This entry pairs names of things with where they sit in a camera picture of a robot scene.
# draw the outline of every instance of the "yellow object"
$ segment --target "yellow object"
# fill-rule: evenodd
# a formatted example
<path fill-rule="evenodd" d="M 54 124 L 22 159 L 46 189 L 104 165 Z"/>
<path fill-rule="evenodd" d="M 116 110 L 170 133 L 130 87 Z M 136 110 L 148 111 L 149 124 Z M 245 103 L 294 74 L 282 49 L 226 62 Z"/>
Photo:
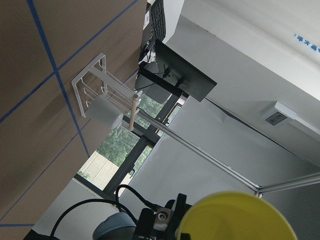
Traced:
<path fill-rule="evenodd" d="M 297 240 L 286 219 L 266 201 L 243 192 L 205 197 L 184 215 L 179 229 L 191 240 Z"/>

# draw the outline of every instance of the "green foliage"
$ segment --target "green foliage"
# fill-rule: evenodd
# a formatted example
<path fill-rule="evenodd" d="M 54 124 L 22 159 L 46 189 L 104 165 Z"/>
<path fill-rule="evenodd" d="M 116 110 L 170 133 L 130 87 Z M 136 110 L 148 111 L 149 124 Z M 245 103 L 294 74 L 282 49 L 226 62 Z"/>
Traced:
<path fill-rule="evenodd" d="M 123 127 L 114 129 L 97 148 L 97 152 L 118 167 L 138 142 L 138 137 Z"/>
<path fill-rule="evenodd" d="M 83 173 L 81 170 L 79 170 L 77 173 L 78 173 L 80 176 L 82 176 L 84 179 L 90 178 L 90 174 L 89 174 L 89 173 Z"/>
<path fill-rule="evenodd" d="M 148 97 L 145 94 L 141 95 L 141 102 L 139 104 L 139 108 L 141 108 L 142 110 L 144 110 L 147 114 L 149 114 L 151 117 L 155 118 L 158 113 L 161 111 L 161 109 L 163 108 L 163 106 L 166 104 L 167 101 L 165 101 L 164 103 L 160 104 L 158 102 L 156 102 L 155 100 L 151 99 L 150 97 Z M 139 124 L 140 126 L 144 127 L 145 129 L 147 129 L 150 126 L 150 123 L 143 119 L 140 116 L 135 116 L 135 122 L 137 124 Z"/>
<path fill-rule="evenodd" d="M 143 152 L 141 153 L 141 155 L 138 157 L 138 159 L 136 160 L 135 164 L 134 164 L 134 170 L 135 172 L 137 172 L 139 170 L 139 168 L 141 167 L 141 165 L 144 163 L 144 161 L 146 160 L 146 158 L 148 157 L 148 155 L 150 154 L 152 148 L 147 146 Z"/>

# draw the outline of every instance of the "blue line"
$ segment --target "blue line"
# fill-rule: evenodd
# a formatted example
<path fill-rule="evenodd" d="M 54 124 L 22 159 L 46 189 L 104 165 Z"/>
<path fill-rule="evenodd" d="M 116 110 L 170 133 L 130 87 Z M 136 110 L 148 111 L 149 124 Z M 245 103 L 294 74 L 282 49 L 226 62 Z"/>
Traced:
<path fill-rule="evenodd" d="M 43 43 L 43 45 L 44 45 L 45 51 L 46 51 L 46 53 L 47 53 L 47 55 L 48 55 L 48 57 L 49 57 L 50 63 L 51 63 L 52 68 L 53 68 L 53 72 L 54 72 L 54 74 L 55 74 L 55 76 L 56 76 L 56 78 L 57 78 L 57 80 L 58 80 L 58 83 L 59 83 L 59 86 L 60 86 L 60 88 L 61 88 L 62 94 L 63 94 L 64 99 L 65 99 L 65 101 L 66 101 L 66 104 L 67 104 L 67 106 L 68 106 L 68 108 L 69 108 L 69 111 L 70 111 L 70 113 L 71 113 L 71 116 L 72 116 L 74 125 L 75 125 L 75 127 L 76 127 L 76 129 L 77 129 L 77 131 L 78 131 L 78 133 L 79 133 L 79 136 L 80 136 L 80 138 L 81 138 L 83 147 L 84 147 L 85 152 L 86 152 L 86 154 L 87 154 L 87 156 L 88 156 L 88 158 L 89 158 L 90 155 L 89 155 L 89 152 L 88 152 L 88 149 L 87 149 L 87 146 L 86 146 L 84 137 L 83 137 L 82 134 L 81 134 L 81 131 L 80 131 L 80 128 L 79 128 L 79 125 L 78 125 L 76 116 L 75 116 L 74 111 L 73 111 L 73 109 L 72 109 L 72 107 L 71 107 L 71 104 L 70 104 L 70 101 L 69 101 L 69 98 L 68 98 L 66 89 L 65 89 L 64 84 L 63 84 L 63 82 L 62 82 L 62 79 L 61 79 L 61 77 L 60 77 L 60 73 L 59 73 L 59 71 L 58 71 L 58 68 L 57 68 L 57 65 L 56 65 L 54 56 L 53 56 L 53 54 L 52 54 L 52 52 L 51 52 L 51 49 L 50 49 L 50 46 L 49 46 L 49 43 L 48 43 L 46 34 L 45 34 L 44 29 L 43 29 L 43 27 L 42 27 L 42 24 L 41 24 L 41 22 L 40 22 L 40 19 L 39 19 L 39 16 L 38 16 L 36 7 L 35 7 L 35 5 L 34 5 L 34 2 L 33 2 L 33 0 L 27 0 L 27 3 L 28 3 L 28 6 L 29 6 L 29 8 L 30 8 L 30 12 L 31 12 L 31 14 L 32 14 L 32 16 L 33 16 L 34 23 L 35 23 L 35 25 L 36 25 L 36 27 L 37 27 L 37 29 L 38 29 L 38 32 L 39 32 L 39 35 L 40 35 L 40 37 L 41 37 L 42 43 Z"/>
<path fill-rule="evenodd" d="M 97 36 L 99 36 L 106 28 L 108 28 L 116 19 L 118 19 L 125 11 L 127 11 L 129 8 L 131 8 L 138 0 L 134 0 L 129 6 L 127 6 L 123 11 L 121 11 L 114 19 L 112 19 L 107 25 L 105 25 L 98 33 L 96 33 L 92 38 L 89 39 L 89 41 L 87 41 L 81 48 L 79 48 L 71 57 L 69 57 L 59 68 L 57 68 L 53 54 L 51 52 L 49 43 L 47 41 L 45 32 L 42 28 L 39 16 L 37 14 L 35 5 L 33 3 L 33 0 L 27 0 L 29 9 L 31 11 L 31 14 L 33 16 L 33 20 L 37 26 L 38 32 L 40 34 L 42 43 L 44 45 L 44 48 L 46 50 L 46 53 L 48 55 L 48 58 L 50 60 L 50 63 L 52 65 L 53 68 L 53 72 L 46 77 L 38 86 L 36 86 L 27 96 L 25 96 L 16 106 L 14 106 L 8 113 L 6 113 L 1 119 L 0 119 L 0 123 L 5 120 L 10 114 L 12 114 L 21 104 L 23 104 L 31 95 L 33 95 L 43 84 L 45 84 L 53 75 L 56 75 L 58 83 L 60 85 L 61 91 L 63 93 L 63 96 L 65 98 L 65 101 L 68 105 L 69 111 L 71 113 L 72 119 L 74 121 L 74 124 L 77 128 L 78 133 L 67 143 L 67 145 L 58 153 L 58 155 L 49 163 L 49 165 L 42 171 L 42 173 L 32 182 L 32 184 L 26 189 L 26 191 L 18 198 L 18 200 L 10 207 L 10 209 L 2 216 L 2 218 L 0 218 L 0 221 L 2 221 L 6 215 L 15 207 L 15 205 L 23 198 L 23 196 L 29 191 L 30 188 L 32 188 L 32 186 L 36 183 L 36 181 L 42 176 L 42 174 L 55 162 L 55 160 L 60 156 L 60 154 L 67 148 L 67 146 L 71 143 L 71 141 L 79 134 L 82 144 L 84 146 L 84 149 L 86 151 L 86 154 L 88 156 L 88 158 L 90 157 L 87 146 L 85 144 L 84 138 L 81 134 L 81 130 L 90 122 L 90 120 L 81 128 L 79 129 L 79 125 L 78 122 L 76 120 L 76 117 L 74 115 L 74 112 L 72 110 L 69 98 L 67 96 L 66 90 L 64 88 L 63 82 L 61 80 L 60 74 L 59 74 L 59 70 L 64 67 L 72 58 L 74 58 L 84 47 L 86 47 L 90 42 L 92 42 Z M 32 227 L 34 226 L 34 224 L 0 224 L 0 227 L 22 227 L 22 226 L 28 226 L 28 227 Z"/>
<path fill-rule="evenodd" d="M 100 31 L 98 31 L 93 37 L 91 37 L 82 47 L 80 47 L 74 54 L 72 54 L 67 60 L 64 61 L 59 67 L 58 70 L 62 69 L 71 59 L 73 59 L 82 49 L 84 49 L 89 43 L 91 43 L 96 37 L 98 37 L 104 30 L 106 30 L 115 20 L 117 20 L 122 14 L 124 14 L 129 8 L 136 4 L 138 0 L 134 0 L 129 6 L 122 10 L 117 16 L 114 17 L 109 23 L 107 23 Z"/>
<path fill-rule="evenodd" d="M 54 75 L 54 72 L 50 73 L 49 76 L 47 76 L 38 86 L 36 86 L 27 96 L 25 96 L 21 101 L 19 101 L 13 108 L 11 108 L 1 119 L 0 123 L 2 123 L 7 117 L 10 116 L 18 107 L 20 107 L 21 104 L 23 104 L 28 98 L 31 97 L 32 94 L 34 94 L 43 84 L 45 84 L 52 76 Z"/>
<path fill-rule="evenodd" d="M 106 24 L 98 33 L 96 33 L 92 38 L 90 38 L 82 47 L 80 47 L 72 56 L 70 56 L 63 64 L 58 67 L 58 70 L 63 68 L 71 59 L 73 59 L 81 50 L 83 50 L 90 42 L 92 42 L 96 37 L 98 37 L 106 28 L 108 28 L 116 19 L 118 19 L 125 11 L 131 8 L 138 0 L 133 1 L 129 6 L 127 6 L 123 11 L 121 11 L 114 19 L 112 19 L 108 24 Z M 36 11 L 36 8 L 31 0 L 28 0 L 29 7 Z M 18 107 L 20 107 L 29 97 L 31 97 L 47 80 L 49 80 L 55 73 L 52 72 L 48 77 L 46 77 L 38 86 L 36 86 L 27 96 L 25 96 L 21 101 L 19 101 L 13 108 L 11 108 L 2 118 L 0 118 L 0 123 L 2 123 L 9 115 L 11 115 Z"/>
<path fill-rule="evenodd" d="M 0 224 L 0 228 L 8 227 L 33 227 L 34 224 Z"/>
<path fill-rule="evenodd" d="M 125 85 L 127 83 L 127 81 L 139 70 L 139 68 L 137 68 L 124 82 L 123 84 Z"/>
<path fill-rule="evenodd" d="M 91 121 L 91 119 L 89 119 L 89 120 L 85 123 L 85 125 L 83 125 L 83 127 L 82 127 L 80 130 L 84 129 L 85 126 L 87 126 L 87 124 L 88 124 L 90 121 Z"/>
<path fill-rule="evenodd" d="M 56 159 L 62 154 L 62 152 L 67 148 L 67 146 L 72 142 L 73 139 L 75 139 L 75 137 L 78 135 L 78 133 L 76 135 L 73 136 L 73 138 L 71 138 L 71 140 L 64 146 L 64 148 L 58 153 L 58 155 L 49 163 L 48 166 L 46 166 L 46 168 L 40 173 L 40 175 L 33 181 L 33 183 L 31 183 L 31 185 L 24 191 L 24 193 L 18 198 L 17 201 L 15 201 L 15 203 L 10 207 L 10 209 L 2 216 L 2 218 L 0 219 L 0 221 L 2 221 L 2 219 L 5 218 L 5 216 L 15 207 L 15 205 L 23 198 L 23 196 L 29 191 L 29 189 L 32 188 L 32 186 L 36 183 L 36 181 L 38 181 L 38 179 L 42 176 L 42 174 L 44 174 L 44 172 L 56 161 Z"/>

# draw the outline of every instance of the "keyboard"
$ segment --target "keyboard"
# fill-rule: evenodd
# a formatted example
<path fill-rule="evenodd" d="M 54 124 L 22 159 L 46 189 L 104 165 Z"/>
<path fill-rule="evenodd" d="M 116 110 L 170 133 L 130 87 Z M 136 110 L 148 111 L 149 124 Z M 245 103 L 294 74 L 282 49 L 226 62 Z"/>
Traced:
<path fill-rule="evenodd" d="M 152 30 L 151 42 L 156 39 L 161 42 L 166 37 L 166 18 L 164 0 L 156 0 L 151 6 Z"/>

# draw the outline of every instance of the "window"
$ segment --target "window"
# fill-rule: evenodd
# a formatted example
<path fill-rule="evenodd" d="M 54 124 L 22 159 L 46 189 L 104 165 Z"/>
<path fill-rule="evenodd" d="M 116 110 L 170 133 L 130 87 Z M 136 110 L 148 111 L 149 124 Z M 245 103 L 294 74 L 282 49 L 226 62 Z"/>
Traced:
<path fill-rule="evenodd" d="M 139 108 L 168 126 L 183 103 L 183 99 L 171 95 L 160 104 L 143 94 Z M 123 120 L 129 123 L 130 114 Z M 112 130 L 75 178 L 101 197 L 112 199 L 117 186 L 129 184 L 138 173 L 160 136 L 159 129 L 136 116 L 134 130 L 131 132 L 124 126 Z"/>

